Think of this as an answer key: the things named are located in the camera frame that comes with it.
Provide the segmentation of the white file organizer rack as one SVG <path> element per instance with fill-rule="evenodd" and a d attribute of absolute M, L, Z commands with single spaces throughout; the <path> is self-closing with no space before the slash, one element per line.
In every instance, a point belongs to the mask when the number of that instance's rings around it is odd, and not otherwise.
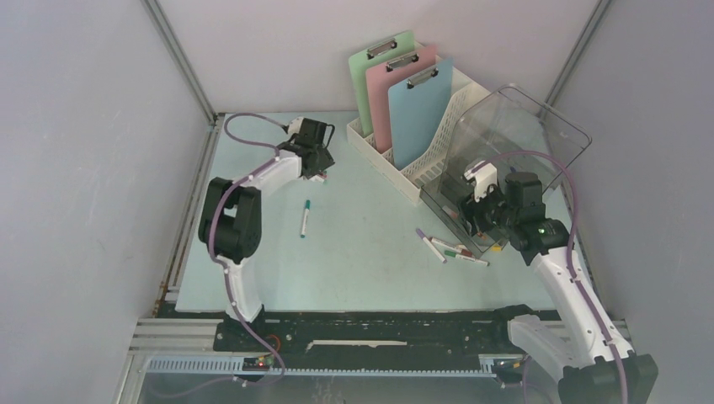
<path fill-rule="evenodd" d="M 404 169 L 393 166 L 393 152 L 379 153 L 372 135 L 365 135 L 360 119 L 346 125 L 347 142 L 412 205 L 421 203 L 421 188 L 438 178 L 445 168 L 445 159 L 456 123 L 471 107 L 490 92 L 463 72 L 452 70 L 450 102 L 443 114 L 428 150 Z"/>

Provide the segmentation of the clear grey drawer box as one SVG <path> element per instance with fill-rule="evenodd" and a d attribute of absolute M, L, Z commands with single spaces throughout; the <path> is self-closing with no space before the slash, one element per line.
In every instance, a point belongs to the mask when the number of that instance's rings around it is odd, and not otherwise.
<path fill-rule="evenodd" d="M 457 241 L 481 257 L 494 244 L 504 245 L 506 233 L 490 231 L 471 237 L 461 224 L 458 203 L 473 191 L 463 177 L 468 165 L 497 157 L 494 166 L 498 181 L 510 173 L 532 172 L 543 184 L 547 205 L 565 207 L 560 187 L 565 179 L 550 155 L 569 167 L 592 143 L 585 130 L 552 106 L 532 97 L 522 88 L 505 85 L 469 108 L 458 120 L 452 134 L 445 168 L 441 175 L 422 188 L 421 199 L 444 222 Z M 458 213 L 452 219 L 443 210 Z"/>

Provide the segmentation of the green clipboard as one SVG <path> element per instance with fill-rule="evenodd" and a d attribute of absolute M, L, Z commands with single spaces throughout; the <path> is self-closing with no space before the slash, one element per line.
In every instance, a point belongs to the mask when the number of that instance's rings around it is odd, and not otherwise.
<path fill-rule="evenodd" d="M 378 40 L 376 43 L 367 46 L 349 57 L 349 73 L 360 115 L 363 136 L 373 133 L 366 84 L 366 71 L 382 62 L 405 55 L 414 49 L 414 33 L 412 30 L 406 30 Z"/>

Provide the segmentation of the pink clipboard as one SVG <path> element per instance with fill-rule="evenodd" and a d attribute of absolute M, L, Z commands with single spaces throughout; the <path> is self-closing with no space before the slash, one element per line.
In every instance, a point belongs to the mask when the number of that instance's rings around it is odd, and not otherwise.
<path fill-rule="evenodd" d="M 436 63 L 437 46 L 427 45 L 403 56 L 370 67 L 365 73 L 375 149 L 379 153 L 392 147 L 388 90 L 402 80 Z"/>

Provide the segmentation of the blue clipboard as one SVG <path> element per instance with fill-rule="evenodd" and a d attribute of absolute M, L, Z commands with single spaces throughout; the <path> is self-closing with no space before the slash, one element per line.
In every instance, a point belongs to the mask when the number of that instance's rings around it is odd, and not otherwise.
<path fill-rule="evenodd" d="M 413 74 L 388 90 L 394 166 L 403 170 L 428 149 L 450 102 L 453 59 Z"/>

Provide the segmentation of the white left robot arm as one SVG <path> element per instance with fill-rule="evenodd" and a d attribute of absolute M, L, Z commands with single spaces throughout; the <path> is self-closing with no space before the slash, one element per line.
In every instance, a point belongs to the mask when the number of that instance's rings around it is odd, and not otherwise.
<path fill-rule="evenodd" d="M 321 178 L 335 163 L 328 147 L 335 127 L 298 117 L 280 125 L 278 145 L 251 141 L 270 150 L 269 159 L 242 178 L 213 178 L 207 185 L 198 237 L 210 259 L 222 267 L 228 314 L 240 321 L 234 340 L 246 350 L 263 346 L 266 328 L 255 319 L 264 305 L 258 296 L 254 254 L 263 232 L 263 199 L 297 180 Z"/>

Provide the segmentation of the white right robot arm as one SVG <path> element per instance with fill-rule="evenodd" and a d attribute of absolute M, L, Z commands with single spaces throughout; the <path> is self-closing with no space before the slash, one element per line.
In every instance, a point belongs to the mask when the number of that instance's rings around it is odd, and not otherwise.
<path fill-rule="evenodd" d="M 647 402 L 658 366 L 651 355 L 635 353 L 599 302 L 569 244 L 572 232 L 546 216 L 538 176 L 515 172 L 500 182 L 488 164 L 463 177 L 473 187 L 459 203 L 466 228 L 506 235 L 544 284 L 569 336 L 564 341 L 536 315 L 518 315 L 491 326 L 491 344 L 524 350 L 557 383 L 563 403 Z"/>

